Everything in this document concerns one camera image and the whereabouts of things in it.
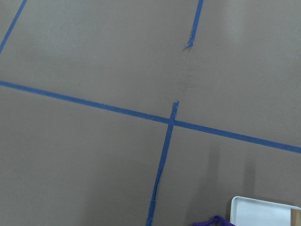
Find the lower wooden rack bar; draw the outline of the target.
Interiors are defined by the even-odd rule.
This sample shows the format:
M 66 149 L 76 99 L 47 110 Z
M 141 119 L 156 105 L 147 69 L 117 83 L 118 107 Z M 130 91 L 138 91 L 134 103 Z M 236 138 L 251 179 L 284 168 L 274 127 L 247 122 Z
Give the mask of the lower wooden rack bar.
M 291 209 L 290 226 L 301 226 L 301 210 Z

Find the white rack base tray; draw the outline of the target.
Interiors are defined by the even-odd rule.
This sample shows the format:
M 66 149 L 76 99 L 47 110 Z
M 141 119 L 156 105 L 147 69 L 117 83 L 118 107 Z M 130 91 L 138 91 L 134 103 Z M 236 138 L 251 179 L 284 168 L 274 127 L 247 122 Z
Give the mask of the white rack base tray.
M 300 207 L 235 196 L 231 201 L 230 223 L 236 226 L 289 226 L 291 210 L 300 210 Z

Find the purple towel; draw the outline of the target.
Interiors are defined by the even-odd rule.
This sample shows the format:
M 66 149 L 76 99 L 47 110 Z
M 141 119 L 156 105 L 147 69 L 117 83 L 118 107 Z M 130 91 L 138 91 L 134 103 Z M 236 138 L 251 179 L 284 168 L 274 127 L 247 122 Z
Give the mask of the purple towel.
M 208 221 L 194 222 L 192 225 L 193 226 L 235 226 L 234 224 L 230 223 L 228 220 L 226 220 L 225 218 L 219 215 L 213 216 Z

